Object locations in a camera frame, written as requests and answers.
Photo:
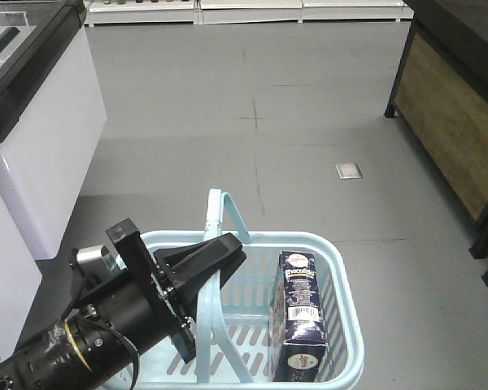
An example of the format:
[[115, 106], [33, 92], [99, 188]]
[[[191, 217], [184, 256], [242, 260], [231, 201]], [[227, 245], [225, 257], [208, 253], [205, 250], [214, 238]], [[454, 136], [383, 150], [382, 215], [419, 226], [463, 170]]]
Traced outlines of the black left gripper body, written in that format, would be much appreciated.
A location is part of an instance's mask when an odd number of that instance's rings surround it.
[[86, 293], [78, 305], [92, 305], [98, 312], [96, 323], [104, 323], [129, 339], [141, 354], [165, 338], [185, 362], [196, 355], [190, 326], [176, 316], [153, 279], [155, 265], [139, 229], [125, 219], [107, 229], [107, 235], [125, 268]]

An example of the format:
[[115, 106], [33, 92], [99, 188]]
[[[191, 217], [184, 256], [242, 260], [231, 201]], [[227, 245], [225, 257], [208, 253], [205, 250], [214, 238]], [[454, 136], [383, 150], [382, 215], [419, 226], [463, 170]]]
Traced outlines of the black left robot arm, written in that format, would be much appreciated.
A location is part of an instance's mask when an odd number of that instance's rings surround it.
[[97, 273], [72, 263], [72, 298], [60, 317], [0, 361], [0, 389], [95, 389], [169, 339], [181, 358], [196, 355], [191, 322], [198, 293], [226, 282], [246, 260], [231, 233], [150, 252], [130, 219], [107, 230], [124, 262]]

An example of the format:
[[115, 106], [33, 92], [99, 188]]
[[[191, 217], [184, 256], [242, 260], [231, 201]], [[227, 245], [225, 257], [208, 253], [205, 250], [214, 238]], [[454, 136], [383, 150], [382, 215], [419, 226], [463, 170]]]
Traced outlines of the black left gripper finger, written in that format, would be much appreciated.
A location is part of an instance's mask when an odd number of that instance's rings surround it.
[[[242, 263], [246, 260], [246, 254], [242, 251]], [[222, 288], [238, 268], [225, 267], [223, 269], [207, 269], [194, 271], [171, 271], [171, 285], [175, 297], [181, 304], [186, 314], [192, 319], [197, 318], [198, 293], [201, 287], [217, 272], [220, 272], [220, 288]]]
[[242, 264], [242, 242], [232, 233], [194, 245], [154, 251], [156, 262], [171, 271], [239, 268]]

